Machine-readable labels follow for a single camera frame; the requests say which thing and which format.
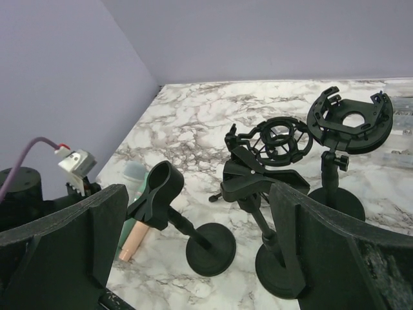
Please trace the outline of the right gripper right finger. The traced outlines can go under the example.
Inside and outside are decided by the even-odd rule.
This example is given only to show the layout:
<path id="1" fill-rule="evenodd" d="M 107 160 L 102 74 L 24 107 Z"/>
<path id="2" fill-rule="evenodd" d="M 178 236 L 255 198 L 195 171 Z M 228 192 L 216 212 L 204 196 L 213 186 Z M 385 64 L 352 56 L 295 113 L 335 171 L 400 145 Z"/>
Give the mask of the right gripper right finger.
<path id="1" fill-rule="evenodd" d="M 270 209 L 301 309 L 412 309 L 412 237 L 357 220 L 283 182 Z"/>

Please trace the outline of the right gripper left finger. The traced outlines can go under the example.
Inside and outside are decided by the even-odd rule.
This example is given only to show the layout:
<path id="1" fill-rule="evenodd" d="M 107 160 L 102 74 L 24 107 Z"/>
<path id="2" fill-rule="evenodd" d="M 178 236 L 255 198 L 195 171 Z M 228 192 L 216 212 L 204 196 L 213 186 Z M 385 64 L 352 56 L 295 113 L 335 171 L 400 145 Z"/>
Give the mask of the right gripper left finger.
<path id="1" fill-rule="evenodd" d="M 121 184 L 1 233 L 1 309 L 96 309 L 126 218 Z"/>

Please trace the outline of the teal microphone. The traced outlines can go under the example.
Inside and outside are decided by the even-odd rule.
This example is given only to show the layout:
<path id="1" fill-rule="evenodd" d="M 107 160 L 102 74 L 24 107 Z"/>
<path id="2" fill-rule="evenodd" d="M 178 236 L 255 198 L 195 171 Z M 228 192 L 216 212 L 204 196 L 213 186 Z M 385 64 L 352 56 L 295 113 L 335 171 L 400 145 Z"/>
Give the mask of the teal microphone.
<path id="1" fill-rule="evenodd" d="M 127 220 L 124 224 L 122 233 L 121 233 L 121 238 L 119 239 L 121 241 L 121 248 L 123 244 L 125 243 L 128 235 L 130 234 L 130 231 L 132 230 L 133 226 L 135 225 L 137 221 L 133 218 Z"/>

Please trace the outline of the black stand of white microphone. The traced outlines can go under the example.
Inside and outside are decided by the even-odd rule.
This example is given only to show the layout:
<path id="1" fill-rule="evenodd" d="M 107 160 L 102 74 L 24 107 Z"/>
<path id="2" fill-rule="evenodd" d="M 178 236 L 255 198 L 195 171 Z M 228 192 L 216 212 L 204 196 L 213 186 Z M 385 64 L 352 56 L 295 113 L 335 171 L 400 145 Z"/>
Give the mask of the black stand of white microphone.
<path id="1" fill-rule="evenodd" d="M 287 183 L 303 194 L 308 194 L 310 184 L 292 169 L 267 170 L 244 147 L 235 147 L 230 153 L 223 169 L 221 195 L 226 202 L 235 201 L 241 210 L 251 214 L 261 230 L 263 244 L 255 260 L 257 277 L 270 294 L 282 299 L 295 299 L 277 234 L 260 210 L 261 198 L 263 193 L 269 193 L 275 181 Z"/>

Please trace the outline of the black round-base mic stand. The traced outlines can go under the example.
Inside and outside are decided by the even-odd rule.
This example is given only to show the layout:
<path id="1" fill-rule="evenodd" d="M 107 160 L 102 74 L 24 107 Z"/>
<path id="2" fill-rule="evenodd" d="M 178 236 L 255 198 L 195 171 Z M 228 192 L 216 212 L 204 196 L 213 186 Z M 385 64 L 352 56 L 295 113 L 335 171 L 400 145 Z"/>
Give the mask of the black round-base mic stand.
<path id="1" fill-rule="evenodd" d="M 225 272 L 236 255 L 236 239 L 220 223 L 206 223 L 195 228 L 193 223 L 175 210 L 171 203 L 184 187 L 184 176 L 169 161 L 159 162 L 148 174 L 140 197 L 126 211 L 131 218 L 162 231 L 172 224 L 188 236 L 186 260 L 191 269 L 206 277 Z"/>

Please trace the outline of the black stand of pink microphone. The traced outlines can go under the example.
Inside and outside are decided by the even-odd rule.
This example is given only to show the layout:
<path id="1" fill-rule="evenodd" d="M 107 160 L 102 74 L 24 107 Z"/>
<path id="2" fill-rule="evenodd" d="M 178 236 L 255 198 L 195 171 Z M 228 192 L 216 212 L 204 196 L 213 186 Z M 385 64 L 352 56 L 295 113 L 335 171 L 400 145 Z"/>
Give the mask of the black stand of pink microphone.
<path id="1" fill-rule="evenodd" d="M 328 207 L 365 221 L 361 201 L 339 186 L 338 171 L 348 169 L 348 156 L 366 154 L 378 149 L 387 140 L 393 126 L 393 105 L 384 92 L 371 95 L 371 103 L 343 99 L 338 87 L 323 91 L 307 114 L 310 135 L 321 146 L 328 147 L 321 155 L 322 186 L 308 196 Z"/>

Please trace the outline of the grey mesh microphone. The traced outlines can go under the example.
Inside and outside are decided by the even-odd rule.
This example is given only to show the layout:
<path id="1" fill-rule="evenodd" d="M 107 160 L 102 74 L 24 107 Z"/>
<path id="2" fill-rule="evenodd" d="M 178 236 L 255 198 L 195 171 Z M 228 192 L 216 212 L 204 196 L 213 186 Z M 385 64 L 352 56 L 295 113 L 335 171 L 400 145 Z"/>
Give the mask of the grey mesh microphone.
<path id="1" fill-rule="evenodd" d="M 127 191 L 132 196 L 145 184 L 147 172 L 146 167 L 141 163 L 136 161 L 126 163 L 122 177 Z"/>

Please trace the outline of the black tripod shock-mount stand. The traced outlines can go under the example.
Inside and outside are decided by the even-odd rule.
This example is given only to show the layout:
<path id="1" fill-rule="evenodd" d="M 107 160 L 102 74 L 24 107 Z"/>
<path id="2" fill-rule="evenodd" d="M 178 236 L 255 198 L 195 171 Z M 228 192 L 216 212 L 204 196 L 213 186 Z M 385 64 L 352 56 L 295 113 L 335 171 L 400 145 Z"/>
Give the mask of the black tripod shock-mount stand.
<path id="1" fill-rule="evenodd" d="M 258 172 L 308 194 L 310 185 L 297 171 L 280 169 L 302 160 L 310 152 L 313 138 L 304 122 L 286 116 L 270 118 L 247 134 L 238 134 L 233 124 L 225 135 L 225 145 L 230 159 L 223 170 L 224 181 L 244 176 L 246 172 Z"/>

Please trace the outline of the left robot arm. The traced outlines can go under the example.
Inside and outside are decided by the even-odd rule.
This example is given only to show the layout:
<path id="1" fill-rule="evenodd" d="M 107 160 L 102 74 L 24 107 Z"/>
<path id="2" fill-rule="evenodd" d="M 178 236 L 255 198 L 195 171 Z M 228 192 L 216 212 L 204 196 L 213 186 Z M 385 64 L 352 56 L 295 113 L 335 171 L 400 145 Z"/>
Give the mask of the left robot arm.
<path id="1" fill-rule="evenodd" d="M 83 181 L 84 196 L 66 184 L 66 196 L 44 200 L 40 173 L 29 167 L 21 167 L 5 197 L 1 200 L 1 231 L 7 231 L 48 216 L 101 190 L 98 183 L 90 183 L 87 177 L 83 178 Z"/>

